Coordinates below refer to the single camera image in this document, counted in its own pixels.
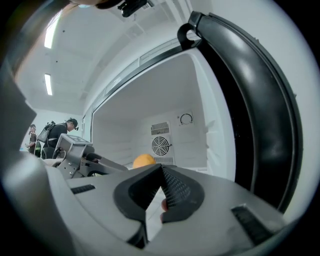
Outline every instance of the fan grille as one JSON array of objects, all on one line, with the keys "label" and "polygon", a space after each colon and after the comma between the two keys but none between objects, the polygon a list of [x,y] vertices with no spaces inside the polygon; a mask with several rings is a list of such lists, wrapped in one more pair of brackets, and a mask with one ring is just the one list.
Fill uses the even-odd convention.
[{"label": "fan grille", "polygon": [[152,150],[158,156],[164,156],[169,151],[169,143],[164,137],[156,137],[152,141]]}]

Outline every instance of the ceiling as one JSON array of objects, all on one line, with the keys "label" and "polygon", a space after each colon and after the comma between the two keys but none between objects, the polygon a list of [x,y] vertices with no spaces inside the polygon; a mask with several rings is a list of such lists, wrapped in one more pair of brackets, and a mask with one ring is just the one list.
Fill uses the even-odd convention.
[{"label": "ceiling", "polygon": [[94,120],[115,123],[141,120],[190,107],[199,88],[192,59],[180,55],[129,82],[94,113]]},{"label": "ceiling", "polygon": [[[64,11],[52,48],[44,47],[45,33],[23,62],[17,84],[32,107],[81,115],[93,84],[121,50],[156,27],[172,28],[187,22],[192,10],[205,11],[211,1],[152,0],[154,7],[123,18],[117,7]],[[47,94],[44,74],[51,75],[53,95]]]}]

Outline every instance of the orange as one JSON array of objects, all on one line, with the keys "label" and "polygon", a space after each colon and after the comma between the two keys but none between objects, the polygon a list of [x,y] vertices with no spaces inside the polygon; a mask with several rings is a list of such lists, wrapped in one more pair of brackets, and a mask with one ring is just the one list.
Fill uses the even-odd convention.
[{"label": "orange", "polygon": [[133,168],[155,164],[156,160],[150,154],[141,154],[133,161]]}]

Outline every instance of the backpack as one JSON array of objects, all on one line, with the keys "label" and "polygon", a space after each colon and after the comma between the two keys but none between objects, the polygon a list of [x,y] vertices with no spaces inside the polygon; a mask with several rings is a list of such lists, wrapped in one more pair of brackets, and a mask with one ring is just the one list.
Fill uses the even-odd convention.
[{"label": "backpack", "polygon": [[42,132],[39,134],[37,140],[39,142],[46,143],[48,140],[48,136],[52,128],[56,125],[54,121],[51,121],[51,123],[47,123],[47,125],[43,128]]}]

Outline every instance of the black cap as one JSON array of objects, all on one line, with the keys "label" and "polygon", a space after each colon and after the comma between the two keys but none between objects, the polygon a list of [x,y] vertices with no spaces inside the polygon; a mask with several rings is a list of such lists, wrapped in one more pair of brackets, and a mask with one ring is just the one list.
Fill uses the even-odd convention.
[{"label": "black cap", "polygon": [[67,122],[68,123],[72,122],[74,124],[74,128],[77,128],[77,126],[78,126],[78,121],[74,118],[70,118]]}]

